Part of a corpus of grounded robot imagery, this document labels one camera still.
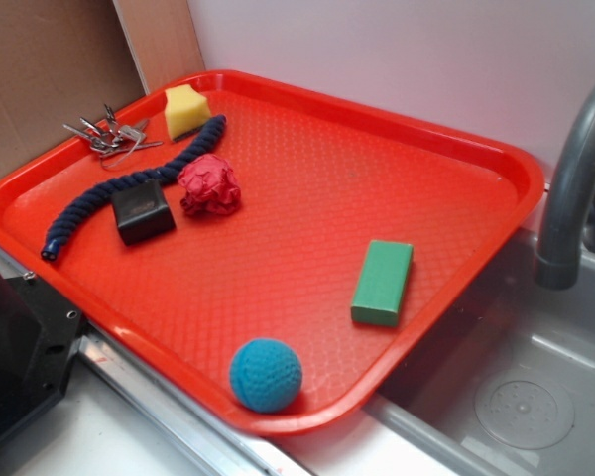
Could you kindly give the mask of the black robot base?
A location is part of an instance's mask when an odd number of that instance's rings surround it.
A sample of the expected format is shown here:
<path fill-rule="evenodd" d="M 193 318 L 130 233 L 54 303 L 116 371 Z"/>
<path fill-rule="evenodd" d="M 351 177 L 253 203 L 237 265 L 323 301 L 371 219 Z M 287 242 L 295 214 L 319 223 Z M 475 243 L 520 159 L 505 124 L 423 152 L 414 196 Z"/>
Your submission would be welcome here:
<path fill-rule="evenodd" d="M 43 279 L 0 274 L 0 445 L 63 399 L 84 326 Z"/>

